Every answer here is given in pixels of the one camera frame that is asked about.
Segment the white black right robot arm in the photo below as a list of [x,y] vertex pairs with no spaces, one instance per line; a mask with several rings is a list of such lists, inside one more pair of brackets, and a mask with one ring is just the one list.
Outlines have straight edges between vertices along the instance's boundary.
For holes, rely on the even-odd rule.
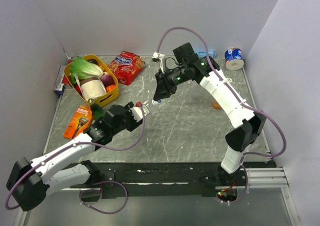
[[160,63],[155,74],[153,101],[158,103],[170,98],[178,85],[188,81],[195,81],[216,100],[233,126],[225,136],[228,147],[218,173],[219,181],[228,186],[236,180],[235,172],[241,165],[246,148],[261,134],[266,117],[248,109],[246,101],[235,92],[211,56],[200,58],[189,42],[174,49],[173,53],[177,60],[175,68],[165,66],[165,55],[159,52],[152,55],[152,60]]

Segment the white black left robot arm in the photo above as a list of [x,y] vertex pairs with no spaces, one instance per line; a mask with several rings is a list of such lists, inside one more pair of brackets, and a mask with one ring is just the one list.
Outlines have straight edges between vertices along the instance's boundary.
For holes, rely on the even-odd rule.
[[94,122],[74,139],[43,156],[30,161],[23,157],[14,163],[6,183],[8,196],[15,199],[18,208],[27,212],[64,188],[83,184],[95,186],[99,170],[93,163],[84,161],[74,167],[69,165],[99,149],[119,151],[108,143],[123,130],[132,132],[144,126],[149,113],[141,102],[129,102],[125,106],[114,104],[107,110],[94,106]]

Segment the orange juice plastic bottle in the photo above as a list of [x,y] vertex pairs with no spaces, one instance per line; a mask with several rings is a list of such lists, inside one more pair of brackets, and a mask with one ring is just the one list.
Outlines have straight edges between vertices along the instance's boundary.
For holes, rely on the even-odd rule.
[[230,78],[225,78],[222,80],[221,83],[218,83],[216,86],[215,86],[215,90],[212,94],[213,96],[213,101],[212,101],[212,107],[215,109],[215,110],[219,110],[221,109],[221,105],[219,104],[218,100],[216,99],[215,96],[217,95],[222,95],[222,97],[225,99],[226,97],[228,97],[231,93],[230,93],[230,90],[227,92],[227,90],[222,87],[224,85],[224,83],[230,83],[232,82],[232,80]]

